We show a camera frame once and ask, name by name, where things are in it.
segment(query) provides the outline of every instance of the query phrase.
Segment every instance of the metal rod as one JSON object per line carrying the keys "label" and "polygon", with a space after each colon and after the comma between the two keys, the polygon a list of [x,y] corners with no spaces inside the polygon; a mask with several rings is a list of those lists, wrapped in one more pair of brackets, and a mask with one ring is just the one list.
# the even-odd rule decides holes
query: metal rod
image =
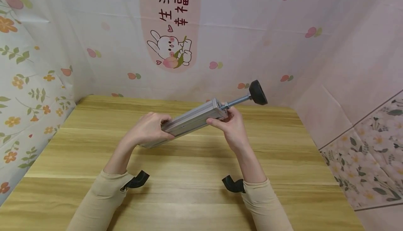
{"label": "metal rod", "polygon": [[247,94],[246,96],[242,96],[241,98],[235,99],[234,101],[231,101],[229,103],[225,103],[221,106],[221,109],[229,109],[230,107],[239,104],[239,103],[243,103],[244,101],[248,101],[248,100],[252,100],[252,97],[250,96],[250,94]]}

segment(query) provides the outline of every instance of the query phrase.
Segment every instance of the beige sleeve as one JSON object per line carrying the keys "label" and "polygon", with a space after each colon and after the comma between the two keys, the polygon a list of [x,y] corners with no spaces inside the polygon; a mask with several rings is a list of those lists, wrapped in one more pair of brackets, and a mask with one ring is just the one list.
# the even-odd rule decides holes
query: beige sleeve
{"label": "beige sleeve", "polygon": [[263,183],[244,181],[243,185],[242,199],[252,213],[257,231],[293,231],[269,180]]}
{"label": "beige sleeve", "polygon": [[67,230],[106,230],[116,208],[126,196],[126,190],[121,188],[133,177],[127,172],[122,175],[109,175],[102,171],[77,208]]}

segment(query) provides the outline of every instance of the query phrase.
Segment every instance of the person's left hand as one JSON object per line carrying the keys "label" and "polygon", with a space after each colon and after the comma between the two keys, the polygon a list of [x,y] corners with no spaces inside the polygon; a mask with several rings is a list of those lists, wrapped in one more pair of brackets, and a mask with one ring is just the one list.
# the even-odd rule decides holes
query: person's left hand
{"label": "person's left hand", "polygon": [[161,130],[161,123],[171,119],[168,114],[157,114],[154,112],[145,114],[120,140],[119,146],[131,148],[138,144],[157,140],[174,139],[175,136]]}

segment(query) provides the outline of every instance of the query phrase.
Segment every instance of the wood grain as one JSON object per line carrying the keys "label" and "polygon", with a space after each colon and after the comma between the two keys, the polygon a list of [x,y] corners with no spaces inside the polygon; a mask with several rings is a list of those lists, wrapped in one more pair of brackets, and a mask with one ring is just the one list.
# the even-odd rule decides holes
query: wood grain
{"label": "wood grain", "polygon": [[[119,139],[146,112],[180,115],[199,103],[88,96],[50,141],[5,204],[2,230],[65,230]],[[297,114],[238,106],[254,151],[294,230],[363,230]],[[222,132],[206,127],[162,147],[133,152],[128,170],[151,175],[132,189],[109,230],[255,230]]]}

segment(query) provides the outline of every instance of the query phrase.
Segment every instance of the hand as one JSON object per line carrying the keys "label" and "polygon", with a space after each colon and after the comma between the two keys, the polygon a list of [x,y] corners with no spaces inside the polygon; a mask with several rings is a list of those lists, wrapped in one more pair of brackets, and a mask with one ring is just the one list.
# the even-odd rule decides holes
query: hand
{"label": "hand", "polygon": [[130,148],[152,141],[174,139],[175,136],[161,130],[161,123],[171,119],[168,114],[149,112],[126,133],[119,145]]}
{"label": "hand", "polygon": [[233,152],[236,154],[250,149],[248,136],[246,135],[245,125],[243,124],[242,114],[231,107],[228,109],[228,118],[223,121],[209,118],[207,124],[214,126],[224,132],[225,139]]}

